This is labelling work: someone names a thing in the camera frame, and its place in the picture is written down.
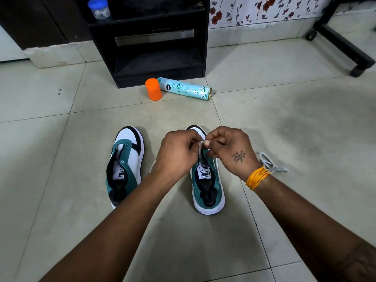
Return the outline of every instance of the blue lid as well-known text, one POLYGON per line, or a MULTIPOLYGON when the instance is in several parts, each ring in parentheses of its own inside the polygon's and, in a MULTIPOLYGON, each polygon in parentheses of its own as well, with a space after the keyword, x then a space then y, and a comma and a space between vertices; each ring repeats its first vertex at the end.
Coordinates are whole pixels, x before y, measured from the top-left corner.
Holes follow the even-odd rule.
POLYGON ((108 2, 107 0, 90 0, 88 6, 92 10, 99 10, 108 7, 108 2))

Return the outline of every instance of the floral wallpaper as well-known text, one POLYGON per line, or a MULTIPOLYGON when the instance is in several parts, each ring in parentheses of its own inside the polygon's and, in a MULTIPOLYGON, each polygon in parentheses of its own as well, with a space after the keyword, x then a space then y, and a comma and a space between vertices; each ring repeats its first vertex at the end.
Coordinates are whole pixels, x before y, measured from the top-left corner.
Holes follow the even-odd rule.
MULTIPOLYGON (((211 0, 209 28, 320 16, 330 0, 211 0)), ((342 4, 337 14, 376 10, 376 2, 342 4)))

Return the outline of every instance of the plastic jar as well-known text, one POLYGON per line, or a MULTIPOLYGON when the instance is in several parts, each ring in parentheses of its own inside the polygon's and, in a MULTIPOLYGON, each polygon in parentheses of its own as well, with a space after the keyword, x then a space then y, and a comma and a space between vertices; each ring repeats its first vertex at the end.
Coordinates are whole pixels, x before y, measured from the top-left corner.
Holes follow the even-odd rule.
POLYGON ((94 18, 103 20, 111 16, 107 0, 90 0, 88 7, 91 9, 94 18))

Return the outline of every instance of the teal and white sneaker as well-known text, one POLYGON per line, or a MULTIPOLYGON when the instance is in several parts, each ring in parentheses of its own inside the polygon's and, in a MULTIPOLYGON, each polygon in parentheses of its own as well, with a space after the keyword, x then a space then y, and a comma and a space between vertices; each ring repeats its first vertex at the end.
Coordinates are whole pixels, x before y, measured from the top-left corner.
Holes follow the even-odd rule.
MULTIPOLYGON (((206 133, 199 126, 189 126, 205 140, 206 133)), ((199 159, 191 169, 192 195, 195 208, 204 215, 218 213, 224 207, 224 193, 218 172, 218 159, 206 156, 209 150, 200 149, 199 159)))
POLYGON ((122 128, 114 141, 106 169, 106 185, 115 209, 141 183, 144 140, 134 127, 122 128))

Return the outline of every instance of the person's left hand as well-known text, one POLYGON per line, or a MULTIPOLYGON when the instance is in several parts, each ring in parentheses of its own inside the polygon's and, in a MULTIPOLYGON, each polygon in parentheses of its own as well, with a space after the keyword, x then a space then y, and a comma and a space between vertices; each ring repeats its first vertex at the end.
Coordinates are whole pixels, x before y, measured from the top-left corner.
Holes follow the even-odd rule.
POLYGON ((195 130, 168 132, 161 143, 152 173, 171 187, 197 162, 201 136, 195 130))

